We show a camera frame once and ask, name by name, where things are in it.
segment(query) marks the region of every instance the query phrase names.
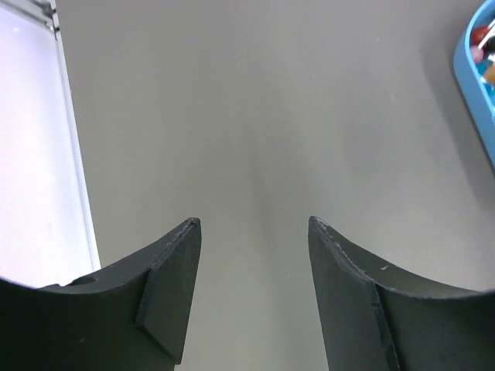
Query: gray surface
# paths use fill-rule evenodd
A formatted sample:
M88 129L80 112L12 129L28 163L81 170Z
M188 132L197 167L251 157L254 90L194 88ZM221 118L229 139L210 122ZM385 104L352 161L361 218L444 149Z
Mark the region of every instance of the gray surface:
M311 214L493 287L495 181L450 70L480 3L58 1L102 264L202 219L181 370L326 369Z

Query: blue plastic tray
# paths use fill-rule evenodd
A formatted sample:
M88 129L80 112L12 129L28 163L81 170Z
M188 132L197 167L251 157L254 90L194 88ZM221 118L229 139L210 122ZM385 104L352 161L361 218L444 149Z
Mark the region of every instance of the blue plastic tray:
M469 36L473 28L488 25L495 18L495 0L488 0L475 13L459 41L454 56L454 71L478 132L495 166L495 107L471 58Z

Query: black plastic part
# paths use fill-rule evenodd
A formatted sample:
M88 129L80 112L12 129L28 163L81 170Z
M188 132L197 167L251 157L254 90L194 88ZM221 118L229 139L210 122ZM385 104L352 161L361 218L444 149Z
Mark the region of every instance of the black plastic part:
M189 219L65 287L0 280L0 370L174 370L200 247L200 221Z
M315 217L309 256L330 370L495 370L495 292L419 277Z

